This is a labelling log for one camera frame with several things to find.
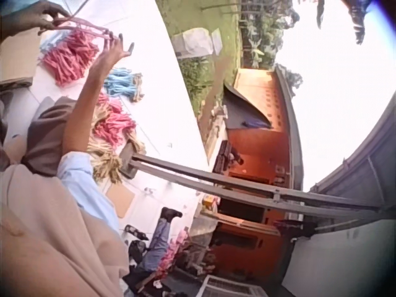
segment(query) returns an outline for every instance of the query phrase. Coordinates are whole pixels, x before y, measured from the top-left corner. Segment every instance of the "beige headscarf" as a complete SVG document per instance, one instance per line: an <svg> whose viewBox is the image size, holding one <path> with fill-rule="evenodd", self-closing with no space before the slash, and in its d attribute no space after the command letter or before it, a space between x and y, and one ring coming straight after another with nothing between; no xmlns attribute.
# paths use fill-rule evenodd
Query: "beige headscarf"
<svg viewBox="0 0 396 297"><path fill-rule="evenodd" d="M1 283L11 296L122 296L126 245L81 210L58 178L0 173Z"/></svg>

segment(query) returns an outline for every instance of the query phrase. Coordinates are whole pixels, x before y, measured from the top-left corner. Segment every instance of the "green lawn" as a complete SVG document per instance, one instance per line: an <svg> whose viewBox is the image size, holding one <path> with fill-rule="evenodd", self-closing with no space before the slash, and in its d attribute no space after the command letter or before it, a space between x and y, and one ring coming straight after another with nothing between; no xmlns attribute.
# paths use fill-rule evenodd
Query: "green lawn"
<svg viewBox="0 0 396 297"><path fill-rule="evenodd" d="M238 16L227 14L236 10L235 6L218 7L201 11L201 7L232 3L235 0L156 0L169 36L183 31L203 27L212 33L219 28L222 35L223 49L221 56L232 57L232 63L226 72L226 81L233 83L236 70L240 65L241 46L239 40ZM190 94L190 101L195 115L200 113L201 101L205 99L213 81L214 66L209 63L185 59L180 62L184 82Z"/></svg>

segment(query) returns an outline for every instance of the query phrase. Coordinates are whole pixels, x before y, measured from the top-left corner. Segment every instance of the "light blue sleeve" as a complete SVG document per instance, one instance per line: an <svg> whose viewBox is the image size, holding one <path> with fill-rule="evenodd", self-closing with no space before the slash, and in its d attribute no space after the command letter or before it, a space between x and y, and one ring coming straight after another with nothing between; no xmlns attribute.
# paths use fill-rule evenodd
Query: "light blue sleeve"
<svg viewBox="0 0 396 297"><path fill-rule="evenodd" d="M62 157L58 167L58 178L73 195L79 207L90 215L104 220L117 233L118 217L114 205L100 191L93 180L90 155L70 152Z"/></svg>

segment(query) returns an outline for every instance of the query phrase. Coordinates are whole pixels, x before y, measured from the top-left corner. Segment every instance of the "hand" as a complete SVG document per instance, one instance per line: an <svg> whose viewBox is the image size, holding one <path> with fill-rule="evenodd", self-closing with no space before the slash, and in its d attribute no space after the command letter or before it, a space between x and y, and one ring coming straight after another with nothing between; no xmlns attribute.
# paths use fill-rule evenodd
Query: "hand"
<svg viewBox="0 0 396 297"><path fill-rule="evenodd" d="M43 15L48 14L53 19L58 18L58 14L69 17L69 13L59 4L49 1L38 1L20 11L15 11L2 18L2 40L9 36L14 36L19 32L35 27L53 30L56 28L50 21L43 19Z"/></svg>
<svg viewBox="0 0 396 297"><path fill-rule="evenodd" d="M132 42L127 51L124 51L124 39L123 35L120 34L117 37L113 36L113 32L110 32L110 39L105 39L105 45L103 51L93 62L90 73L99 75L105 79L110 73L110 70L114 67L119 60L125 57L129 57L134 49L134 43Z"/></svg>

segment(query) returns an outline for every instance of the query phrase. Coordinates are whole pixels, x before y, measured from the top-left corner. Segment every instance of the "pink yarn bundle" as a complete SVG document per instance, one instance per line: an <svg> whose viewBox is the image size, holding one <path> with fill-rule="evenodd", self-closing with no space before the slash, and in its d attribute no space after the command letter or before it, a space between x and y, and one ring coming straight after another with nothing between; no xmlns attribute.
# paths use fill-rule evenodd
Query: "pink yarn bundle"
<svg viewBox="0 0 396 297"><path fill-rule="evenodd" d="M98 99L98 106L107 108L106 118L99 121L93 128L93 135L105 140L112 148L122 144L123 133L134 132L136 122L128 114L124 113L121 103L118 99L109 99L101 93Z"/></svg>
<svg viewBox="0 0 396 297"><path fill-rule="evenodd" d="M42 62L55 75L57 85L63 86L84 76L99 52L98 46L92 43L94 38L76 28L44 55Z"/></svg>
<svg viewBox="0 0 396 297"><path fill-rule="evenodd" d="M173 263L173 259L177 252L179 251L179 247L185 242L185 240L188 237L188 233L186 230L181 230L179 232L178 237L176 238L176 241L171 239L171 242L169 243L168 250L166 251L165 256L162 258L161 263L159 267L157 268L156 272L156 277L157 278L165 278L168 269L171 267Z"/></svg>

